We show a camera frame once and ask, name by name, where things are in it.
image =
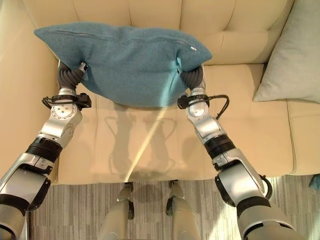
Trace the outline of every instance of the teal pillow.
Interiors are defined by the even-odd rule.
[[[171,29],[76,22],[34,33],[69,68],[88,64],[82,83],[90,91],[127,106],[176,104],[187,89],[180,73],[212,58],[193,36]]]

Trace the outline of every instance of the black cable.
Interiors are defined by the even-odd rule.
[[[221,115],[227,110],[228,106],[229,106],[229,103],[230,103],[230,99],[227,95],[216,95],[216,96],[210,96],[209,97],[209,100],[211,99],[225,99],[225,103],[221,109],[221,111],[217,114],[216,118],[215,119],[219,119],[221,117]]]
[[[42,103],[48,108],[51,109],[51,105],[61,105],[61,104],[83,104],[83,102],[79,101],[60,101],[60,102],[54,102],[52,101],[52,98],[44,97],[42,99]]]
[[[272,193],[273,193],[273,189],[272,189],[271,183],[266,178],[266,175],[262,176],[262,175],[259,174],[259,176],[266,183],[266,185],[268,187],[268,191],[266,192],[265,198],[269,200],[271,198],[271,196],[272,196]]]

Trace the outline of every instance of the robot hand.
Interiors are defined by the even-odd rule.
[[[229,104],[225,95],[208,97],[204,79],[204,68],[200,66],[181,75],[190,88],[189,96],[182,96],[178,106],[186,109],[195,133],[219,172],[215,178],[222,199],[236,207],[238,228],[243,240],[302,240],[302,236],[287,220],[286,216],[268,197],[272,191],[265,177],[260,176],[244,154],[235,147],[217,119]],[[209,100],[218,97],[227,99],[226,105],[216,118],[209,113]],[[264,196],[264,179],[268,183],[267,197]]]
[[[49,119],[0,180],[0,240],[18,239],[26,212],[42,204],[51,184],[47,176],[73,137],[82,119],[82,108],[91,107],[88,95],[76,94],[76,86],[87,69],[84,62],[76,70],[59,63],[59,94],[42,100],[51,109]]]

